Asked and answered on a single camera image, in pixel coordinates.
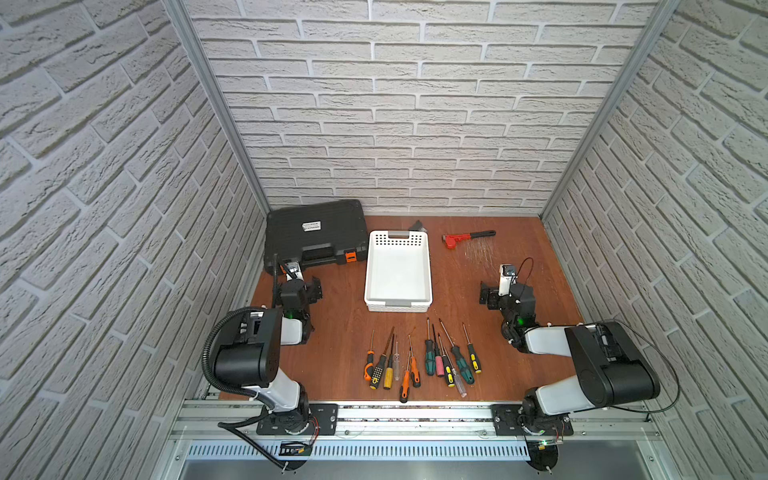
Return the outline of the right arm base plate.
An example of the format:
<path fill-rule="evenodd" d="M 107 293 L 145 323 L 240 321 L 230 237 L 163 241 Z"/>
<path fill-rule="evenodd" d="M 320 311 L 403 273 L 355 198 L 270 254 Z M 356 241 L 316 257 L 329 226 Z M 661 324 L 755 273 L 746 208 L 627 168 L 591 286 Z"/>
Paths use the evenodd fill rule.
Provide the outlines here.
<path fill-rule="evenodd" d="M 574 434 L 568 415 L 539 416 L 522 404 L 492 404 L 491 419 L 497 436 L 568 437 Z"/>

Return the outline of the orange black small screwdriver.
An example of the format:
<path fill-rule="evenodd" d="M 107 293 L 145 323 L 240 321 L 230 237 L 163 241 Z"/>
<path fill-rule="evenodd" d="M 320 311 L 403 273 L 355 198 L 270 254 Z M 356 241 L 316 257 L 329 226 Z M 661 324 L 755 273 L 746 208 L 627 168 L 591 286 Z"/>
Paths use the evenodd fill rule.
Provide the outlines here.
<path fill-rule="evenodd" d="M 373 370 L 374 370 L 374 349 L 373 349 L 373 343 L 374 343 L 374 332 L 371 332 L 371 338 L 370 338 L 370 345 L 369 349 L 366 353 L 366 364 L 364 366 L 364 380 L 366 382 L 370 382 L 373 377 Z"/>

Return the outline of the yellow handle screwdriver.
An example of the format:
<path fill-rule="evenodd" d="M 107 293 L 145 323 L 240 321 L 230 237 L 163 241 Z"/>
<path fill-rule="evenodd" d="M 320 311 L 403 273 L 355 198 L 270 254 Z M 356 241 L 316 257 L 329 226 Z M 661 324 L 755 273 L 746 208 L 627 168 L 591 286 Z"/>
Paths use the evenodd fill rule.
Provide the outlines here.
<path fill-rule="evenodd" d="M 395 346 L 395 334 L 394 333 L 391 334 L 390 340 L 391 340 L 391 342 L 390 342 L 390 351 L 389 351 L 389 355 L 388 355 L 388 358 L 387 358 L 386 369 L 385 369 L 385 373 L 384 373 L 383 388 L 385 390 L 390 390 L 392 388 L 393 379 L 394 379 L 394 367 L 393 367 L 393 364 L 394 364 L 394 346 Z"/>

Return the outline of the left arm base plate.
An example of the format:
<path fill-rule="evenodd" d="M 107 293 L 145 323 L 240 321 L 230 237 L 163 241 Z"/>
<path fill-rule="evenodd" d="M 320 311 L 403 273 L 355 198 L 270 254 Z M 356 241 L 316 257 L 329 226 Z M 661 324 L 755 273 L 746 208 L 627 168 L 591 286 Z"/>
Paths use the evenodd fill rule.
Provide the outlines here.
<path fill-rule="evenodd" d="M 311 403 L 290 412 L 269 414 L 257 424 L 260 436 L 333 436 L 338 420 L 338 405 Z"/>

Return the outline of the clear precision screwdriver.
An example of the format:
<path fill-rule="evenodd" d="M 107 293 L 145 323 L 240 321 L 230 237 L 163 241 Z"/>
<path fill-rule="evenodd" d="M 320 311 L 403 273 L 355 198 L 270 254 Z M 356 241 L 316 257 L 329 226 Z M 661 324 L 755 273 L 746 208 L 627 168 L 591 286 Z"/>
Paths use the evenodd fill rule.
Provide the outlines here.
<path fill-rule="evenodd" d="M 467 391 L 466 391 L 465 384 L 464 384 L 464 382 L 463 382 L 463 380 L 462 380 L 458 370 L 456 369 L 455 365 L 453 364 L 453 361 L 449 360 L 448 363 L 449 363 L 449 366 L 451 367 L 451 372 L 452 372 L 452 375 L 453 375 L 455 387 L 456 387 L 460 397 L 461 398 L 465 398 L 467 396 Z"/>

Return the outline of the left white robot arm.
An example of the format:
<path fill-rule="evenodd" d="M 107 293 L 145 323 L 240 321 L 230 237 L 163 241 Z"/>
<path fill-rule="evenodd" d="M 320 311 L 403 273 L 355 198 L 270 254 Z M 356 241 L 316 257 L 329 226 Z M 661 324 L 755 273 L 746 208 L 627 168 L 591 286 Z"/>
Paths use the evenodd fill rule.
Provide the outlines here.
<path fill-rule="evenodd" d="M 323 297 L 321 281 L 291 278 L 273 285 L 274 305 L 228 312 L 208 334 L 201 353 L 205 379 L 221 392 L 260 402 L 266 419 L 289 434 L 310 425 L 306 389 L 280 368 L 283 346 L 308 342 L 310 306 Z"/>

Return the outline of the black yellow short screwdriver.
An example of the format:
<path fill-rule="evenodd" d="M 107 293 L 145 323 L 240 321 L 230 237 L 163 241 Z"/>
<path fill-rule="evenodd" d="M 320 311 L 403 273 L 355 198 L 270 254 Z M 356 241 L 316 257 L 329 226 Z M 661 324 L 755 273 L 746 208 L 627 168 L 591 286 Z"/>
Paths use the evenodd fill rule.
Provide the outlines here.
<path fill-rule="evenodd" d="M 468 348 L 468 352 L 469 352 L 469 358 L 470 358 L 470 363 L 472 365 L 472 369 L 473 369 L 473 371 L 476 374 L 479 374 L 479 373 L 482 372 L 482 366 L 481 366 L 481 362 L 479 360 L 479 357 L 477 355 L 474 343 L 471 340 L 468 328 L 467 328 L 467 326 L 465 324 L 462 324 L 462 329 L 463 329 L 463 332 L 464 332 L 464 335 L 465 335 L 465 338 L 466 338 L 467 348 Z"/>

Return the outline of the clear handle screwdriver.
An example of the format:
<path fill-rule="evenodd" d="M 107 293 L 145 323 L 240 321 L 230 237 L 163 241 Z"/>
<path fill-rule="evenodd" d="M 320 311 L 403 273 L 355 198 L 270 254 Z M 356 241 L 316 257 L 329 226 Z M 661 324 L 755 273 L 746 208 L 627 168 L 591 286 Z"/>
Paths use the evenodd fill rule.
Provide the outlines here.
<path fill-rule="evenodd" d="M 392 360 L 393 360 L 393 374 L 394 374 L 393 378 L 394 378 L 395 381 L 399 381 L 401 379 L 401 374 L 400 374 L 400 363 L 401 362 L 400 362 L 400 353 L 399 353 L 399 342 L 397 340 L 395 340 L 395 346 L 394 346 L 393 350 L 394 350 L 393 351 L 393 356 L 392 356 Z"/>

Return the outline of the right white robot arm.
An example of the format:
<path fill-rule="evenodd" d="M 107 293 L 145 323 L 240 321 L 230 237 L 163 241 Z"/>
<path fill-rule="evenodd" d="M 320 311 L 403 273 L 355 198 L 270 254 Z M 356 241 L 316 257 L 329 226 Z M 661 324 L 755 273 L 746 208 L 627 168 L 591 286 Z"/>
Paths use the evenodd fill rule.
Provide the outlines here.
<path fill-rule="evenodd" d="M 502 336 L 519 352 L 573 362 L 573 376 L 526 392 L 517 413 L 525 433 L 563 433 L 571 413 L 659 395 L 656 372 L 620 323 L 543 326 L 536 321 L 533 290 L 519 283 L 498 287 L 482 283 L 479 303 L 501 313 Z"/>

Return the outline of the large green black screwdriver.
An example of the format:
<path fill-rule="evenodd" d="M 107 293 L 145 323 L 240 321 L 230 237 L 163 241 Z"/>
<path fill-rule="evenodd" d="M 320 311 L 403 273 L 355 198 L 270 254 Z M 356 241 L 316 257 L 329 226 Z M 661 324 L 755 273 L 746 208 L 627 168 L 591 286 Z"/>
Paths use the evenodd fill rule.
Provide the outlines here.
<path fill-rule="evenodd" d="M 459 374 L 461 378 L 469 385 L 473 385 L 475 383 L 475 378 L 472 373 L 472 370 L 470 369 L 470 366 L 464 356 L 461 353 L 460 347 L 454 342 L 453 338 L 449 334 L 444 322 L 442 320 L 439 320 L 439 323 L 446 335 L 446 338 L 448 339 L 450 345 L 451 345 L 451 352 L 453 354 L 454 359 L 456 360 L 457 368 L 459 371 Z"/>

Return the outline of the black yellow dotted screwdriver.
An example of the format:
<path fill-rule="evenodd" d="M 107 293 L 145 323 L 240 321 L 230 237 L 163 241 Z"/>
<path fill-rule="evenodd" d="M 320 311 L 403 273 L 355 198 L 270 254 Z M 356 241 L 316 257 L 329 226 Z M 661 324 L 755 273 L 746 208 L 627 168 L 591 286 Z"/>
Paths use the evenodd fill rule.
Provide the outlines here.
<path fill-rule="evenodd" d="M 387 343 L 385 345 L 384 351 L 381 354 L 378 362 L 374 366 L 373 373 L 371 375 L 371 380 L 369 382 L 369 386 L 371 389 L 376 390 L 379 388 L 381 384 L 381 380 L 385 371 L 386 362 L 387 362 L 387 353 L 390 347 L 392 346 L 394 340 L 394 329 L 391 329 L 391 332 L 388 336 Z"/>

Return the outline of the black yellow slim screwdriver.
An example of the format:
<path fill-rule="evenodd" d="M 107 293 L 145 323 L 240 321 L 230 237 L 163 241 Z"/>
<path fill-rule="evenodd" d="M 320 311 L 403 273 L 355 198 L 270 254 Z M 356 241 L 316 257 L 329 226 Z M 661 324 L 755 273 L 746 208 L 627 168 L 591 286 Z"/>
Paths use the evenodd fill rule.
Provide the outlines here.
<path fill-rule="evenodd" d="M 443 364 L 444 378 L 445 378 L 446 384 L 448 385 L 449 388 L 454 388 L 456 385 L 455 379 L 454 379 L 454 373 L 450 365 L 450 361 L 448 359 L 446 350 L 443 346 L 441 335 L 438 335 L 437 339 L 438 339 L 438 348 L 440 351 L 440 359 Z"/>

